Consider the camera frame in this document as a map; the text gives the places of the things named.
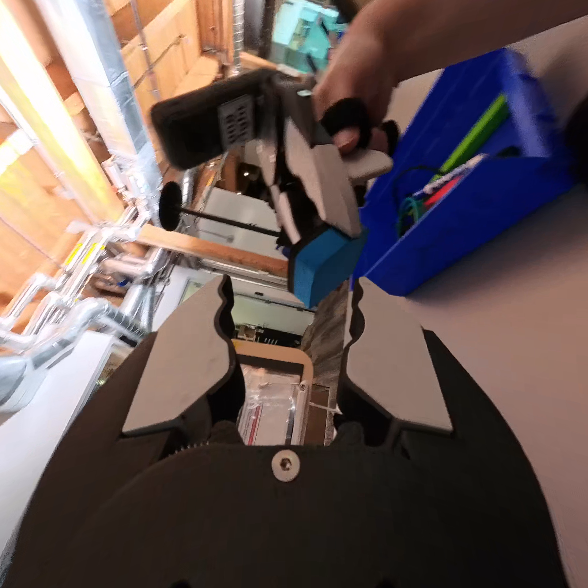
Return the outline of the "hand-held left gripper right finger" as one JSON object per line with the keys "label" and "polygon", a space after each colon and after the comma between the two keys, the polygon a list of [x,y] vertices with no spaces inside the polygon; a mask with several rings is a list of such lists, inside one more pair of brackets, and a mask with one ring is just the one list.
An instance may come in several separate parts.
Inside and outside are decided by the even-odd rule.
{"label": "hand-held left gripper right finger", "polygon": [[380,416],[400,430],[453,432],[419,321],[366,277],[353,288],[340,376],[338,403],[348,417],[359,401],[359,414],[373,423]]}

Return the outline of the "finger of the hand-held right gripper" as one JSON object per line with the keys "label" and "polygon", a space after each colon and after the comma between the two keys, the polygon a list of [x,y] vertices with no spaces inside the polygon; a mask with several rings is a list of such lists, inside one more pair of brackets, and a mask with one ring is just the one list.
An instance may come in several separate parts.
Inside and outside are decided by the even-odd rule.
{"label": "finger of the hand-held right gripper", "polygon": [[285,147],[269,139],[257,139],[255,150],[277,223],[289,242],[289,249],[300,249],[305,231],[305,200],[302,186],[288,166]]}
{"label": "finger of the hand-held right gripper", "polygon": [[294,122],[284,125],[284,155],[289,172],[302,182],[320,219],[357,239],[362,233],[355,191],[338,148],[326,133],[311,146]]}

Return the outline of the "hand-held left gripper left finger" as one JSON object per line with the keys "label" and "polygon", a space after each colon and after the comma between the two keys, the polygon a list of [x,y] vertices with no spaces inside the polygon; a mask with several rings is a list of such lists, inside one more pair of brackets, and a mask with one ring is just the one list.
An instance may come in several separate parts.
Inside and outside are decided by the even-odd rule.
{"label": "hand-held left gripper left finger", "polygon": [[122,427],[125,436],[176,430],[208,437],[237,424],[245,382],[232,342],[231,278],[219,275],[182,302],[158,328]]}

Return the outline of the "blue whiteboard eraser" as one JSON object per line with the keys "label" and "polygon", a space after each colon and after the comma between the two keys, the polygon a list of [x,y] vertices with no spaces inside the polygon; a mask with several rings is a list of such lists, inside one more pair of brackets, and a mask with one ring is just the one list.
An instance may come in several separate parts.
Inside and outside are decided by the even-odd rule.
{"label": "blue whiteboard eraser", "polygon": [[288,291],[306,309],[315,308],[351,276],[368,233],[361,226],[359,236],[351,238],[328,224],[321,224],[301,237],[289,248]]}

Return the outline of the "red item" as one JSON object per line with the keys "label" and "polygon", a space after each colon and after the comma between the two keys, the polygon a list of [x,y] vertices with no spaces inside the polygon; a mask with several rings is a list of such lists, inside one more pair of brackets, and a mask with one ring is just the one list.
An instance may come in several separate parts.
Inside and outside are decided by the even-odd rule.
{"label": "red item", "polygon": [[430,210],[430,208],[432,208],[437,202],[442,200],[445,195],[452,190],[452,188],[459,184],[462,178],[462,175],[458,175],[439,187],[429,198],[425,200],[425,210]]}

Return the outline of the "blue white marker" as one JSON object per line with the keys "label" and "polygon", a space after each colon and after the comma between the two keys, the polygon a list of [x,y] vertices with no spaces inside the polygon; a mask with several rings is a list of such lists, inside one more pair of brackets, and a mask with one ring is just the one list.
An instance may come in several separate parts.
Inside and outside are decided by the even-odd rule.
{"label": "blue white marker", "polygon": [[445,185],[450,183],[453,180],[459,180],[465,175],[467,175],[471,170],[473,170],[476,166],[478,166],[482,161],[489,158],[488,153],[481,153],[473,158],[467,160],[464,164],[459,165],[458,167],[454,168],[450,172],[442,175],[439,179],[433,180],[425,185],[422,189],[422,193],[431,196]]}

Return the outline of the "blue plastic bin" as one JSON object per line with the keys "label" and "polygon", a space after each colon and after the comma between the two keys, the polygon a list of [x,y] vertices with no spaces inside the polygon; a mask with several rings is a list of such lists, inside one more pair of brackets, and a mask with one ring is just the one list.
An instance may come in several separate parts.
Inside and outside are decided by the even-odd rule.
{"label": "blue plastic bin", "polygon": [[[400,236],[398,209],[496,99],[509,117],[475,154],[489,158]],[[446,68],[409,123],[360,210],[369,234],[353,278],[405,296],[574,185],[571,158],[539,80],[518,52],[503,48]]]}

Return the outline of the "person's right forearm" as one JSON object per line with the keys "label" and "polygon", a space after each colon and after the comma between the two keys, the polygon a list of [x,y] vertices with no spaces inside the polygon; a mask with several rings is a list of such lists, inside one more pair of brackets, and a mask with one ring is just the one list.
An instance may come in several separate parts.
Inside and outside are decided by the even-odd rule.
{"label": "person's right forearm", "polygon": [[587,1],[383,1],[393,86],[587,15]]}

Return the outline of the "person's right hand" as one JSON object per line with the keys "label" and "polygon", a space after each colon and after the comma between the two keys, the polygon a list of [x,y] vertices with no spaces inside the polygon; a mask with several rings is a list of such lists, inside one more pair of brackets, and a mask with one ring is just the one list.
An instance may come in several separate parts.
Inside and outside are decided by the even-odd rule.
{"label": "person's right hand", "polygon": [[381,129],[394,88],[396,61],[418,17],[418,1],[371,1],[350,24],[318,85],[312,101],[316,120],[344,99],[357,99],[371,127],[369,149],[390,152]]}

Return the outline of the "black framed instruction board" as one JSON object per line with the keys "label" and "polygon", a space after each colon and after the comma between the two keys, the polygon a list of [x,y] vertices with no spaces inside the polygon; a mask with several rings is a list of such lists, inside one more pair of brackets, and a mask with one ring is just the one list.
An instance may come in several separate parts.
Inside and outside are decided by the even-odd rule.
{"label": "black framed instruction board", "polygon": [[300,349],[233,340],[246,395],[238,430],[246,445],[329,445],[340,414],[335,392],[313,382]]}

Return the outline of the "bundle of silver pipes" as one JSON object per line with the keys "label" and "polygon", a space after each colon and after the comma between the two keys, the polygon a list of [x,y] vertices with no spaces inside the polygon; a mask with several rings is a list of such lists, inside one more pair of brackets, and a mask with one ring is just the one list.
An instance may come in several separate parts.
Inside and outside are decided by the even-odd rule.
{"label": "bundle of silver pipes", "polygon": [[[137,199],[114,223],[88,226],[80,242],[64,262],[57,277],[33,274],[19,290],[1,315],[1,347],[18,352],[28,349],[43,327],[64,309],[71,308],[82,295],[89,278],[99,267],[100,256],[110,243],[134,242],[143,226],[151,220],[146,203]],[[16,334],[12,328],[41,291],[47,294],[40,301],[24,331]]]}

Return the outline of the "green bar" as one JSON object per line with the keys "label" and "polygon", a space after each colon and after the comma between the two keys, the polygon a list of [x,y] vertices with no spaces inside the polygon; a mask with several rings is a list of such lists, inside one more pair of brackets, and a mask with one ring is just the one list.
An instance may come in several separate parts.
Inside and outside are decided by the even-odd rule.
{"label": "green bar", "polygon": [[457,145],[449,158],[439,168],[438,174],[452,172],[470,160],[490,139],[496,130],[509,117],[509,107],[504,93],[499,94],[482,113],[474,126]]}

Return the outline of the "person's dark clothing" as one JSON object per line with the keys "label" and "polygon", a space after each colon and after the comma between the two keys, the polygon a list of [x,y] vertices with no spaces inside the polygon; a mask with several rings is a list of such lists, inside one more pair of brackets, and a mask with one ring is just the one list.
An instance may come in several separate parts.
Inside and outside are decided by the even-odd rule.
{"label": "person's dark clothing", "polygon": [[587,187],[587,97],[571,114],[564,130],[571,170],[577,181]]}

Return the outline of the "wooden support post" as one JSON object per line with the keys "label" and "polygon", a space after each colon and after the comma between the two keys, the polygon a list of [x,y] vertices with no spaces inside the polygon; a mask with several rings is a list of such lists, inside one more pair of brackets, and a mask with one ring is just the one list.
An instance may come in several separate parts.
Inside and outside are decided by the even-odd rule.
{"label": "wooden support post", "polygon": [[151,224],[142,227],[136,241],[141,245],[160,247],[168,251],[257,270],[277,277],[286,278],[288,275],[288,261],[285,259],[243,251],[184,233],[167,232]]}

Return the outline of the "large silver ventilation duct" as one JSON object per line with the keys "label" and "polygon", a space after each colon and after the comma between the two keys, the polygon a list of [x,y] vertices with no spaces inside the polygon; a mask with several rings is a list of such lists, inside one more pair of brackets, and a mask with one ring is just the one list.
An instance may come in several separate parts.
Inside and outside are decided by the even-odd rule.
{"label": "large silver ventilation duct", "polygon": [[143,192],[161,174],[103,1],[36,1],[108,152]]}

